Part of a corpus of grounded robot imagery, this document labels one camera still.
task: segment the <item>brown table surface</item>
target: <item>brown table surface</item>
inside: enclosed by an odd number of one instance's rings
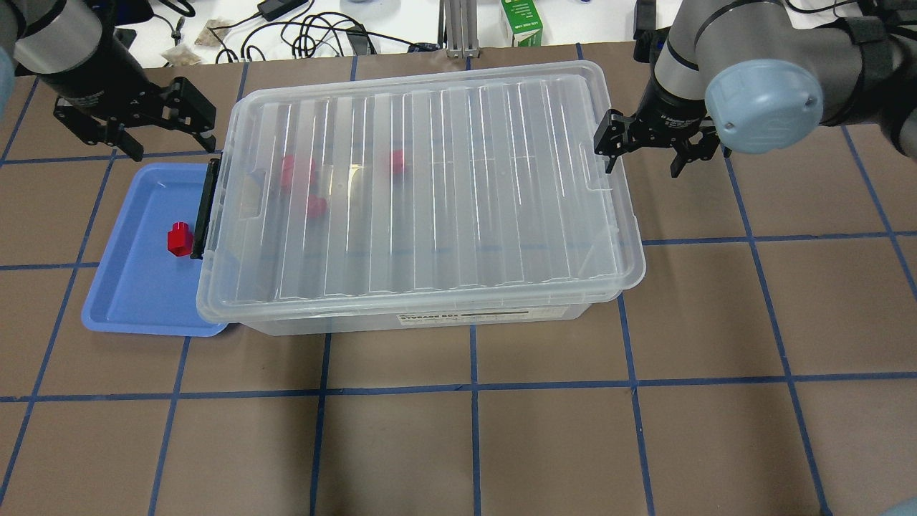
[[[587,59],[633,112],[630,44]],[[201,65],[247,92],[459,70],[443,53]],[[577,320],[273,338],[94,333],[80,310],[142,164],[17,82],[0,127],[0,514],[878,514],[917,496],[917,166],[876,127],[767,155],[625,159],[646,279]],[[203,163],[134,131],[144,163]]]

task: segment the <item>plastic storage box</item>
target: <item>plastic storage box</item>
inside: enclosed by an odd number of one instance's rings
[[[578,317],[643,277],[602,70],[263,90],[232,111],[197,293],[272,335]]]

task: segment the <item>blue plastic tray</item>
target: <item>blue plastic tray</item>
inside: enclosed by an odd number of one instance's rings
[[[193,230],[206,165],[153,163],[140,169],[83,305],[93,331],[210,337],[226,324],[197,314],[201,261],[166,248],[172,223]]]

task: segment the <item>tile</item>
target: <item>tile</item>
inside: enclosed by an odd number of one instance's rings
[[[898,237],[898,245],[911,269],[911,276],[917,279],[917,237]]]
[[[421,73],[465,70],[464,59],[454,59],[445,50],[412,54],[380,54],[357,58],[357,79],[379,79]]]
[[[917,380],[796,384],[828,505],[880,514],[917,496]]]
[[[630,389],[482,391],[481,512],[646,515]]]
[[[819,513],[783,384],[640,389],[659,516]]]
[[[168,400],[39,403],[4,516],[145,514]]]
[[[316,514],[470,515],[471,394],[333,396]]]
[[[0,111],[0,148],[4,150],[10,136],[13,135],[13,129],[19,121],[19,114],[22,113],[22,108],[26,106],[28,93],[32,91],[35,81],[35,77],[17,77],[13,82],[13,94],[6,102],[6,109]]]
[[[317,398],[183,399],[157,516],[308,514]]]
[[[847,130],[891,228],[917,230],[917,213],[913,208],[917,197],[917,163],[898,153],[877,125],[849,126]]]
[[[0,264],[76,260],[108,161],[7,164],[0,174]]]
[[[328,387],[468,384],[470,364],[467,326],[337,333]]]
[[[735,192],[722,156],[685,167],[677,179],[672,149],[627,154],[624,170],[644,240],[745,236]]]
[[[108,182],[105,184],[102,200],[99,202],[99,209],[95,212],[93,230],[89,233],[89,241],[86,243],[83,261],[99,262],[102,260],[105,246],[108,244],[108,239],[115,228],[117,215],[121,211],[121,205],[124,204],[125,196],[127,196],[127,190],[130,188],[134,176],[137,175],[141,168],[151,163],[207,164],[210,158],[211,156],[209,155],[148,158],[142,163],[137,163],[133,160],[115,160],[111,174],[108,175]]]
[[[732,162],[758,236],[884,230],[839,128],[818,128],[780,151],[736,152]]]
[[[182,337],[85,329],[80,312],[93,276],[92,269],[76,275],[40,394],[171,393]]]
[[[70,275],[70,269],[0,272],[0,396],[32,393]]]
[[[574,45],[557,47],[516,47],[481,49],[481,56],[471,60],[471,69],[518,66],[540,62],[575,61],[579,58]]]
[[[193,339],[184,366],[184,392],[321,387],[325,335],[271,337],[232,325],[215,337]]]
[[[6,472],[6,461],[13,453],[27,403],[0,403],[0,465]]]
[[[793,373],[917,370],[917,301],[887,239],[758,250]]]
[[[166,86],[175,77],[186,77],[216,107],[216,147],[226,144],[226,128],[229,127],[229,113],[236,104],[238,87],[242,81],[242,63],[220,66],[170,66],[147,70],[148,78],[160,86]],[[165,130],[155,126],[130,130],[131,136],[143,144],[145,152],[202,151],[190,134],[177,130]]]
[[[592,305],[574,320],[478,326],[478,381],[626,380],[618,304]]]
[[[582,57],[604,70],[612,107],[634,114],[649,82],[649,65],[634,61],[634,43],[588,43],[582,45]]]
[[[267,88],[343,83],[350,80],[352,66],[352,57],[253,62],[245,76],[245,95]]]
[[[64,127],[54,117],[56,99],[57,93],[47,84],[39,82],[7,159],[107,156],[111,153],[111,148],[103,143],[86,145]]]
[[[637,376],[783,375],[745,243],[649,246],[624,294]]]

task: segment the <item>green and white carton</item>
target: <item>green and white carton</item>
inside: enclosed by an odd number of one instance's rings
[[[501,0],[506,34],[514,47],[540,47],[545,26],[541,23],[535,0]]]

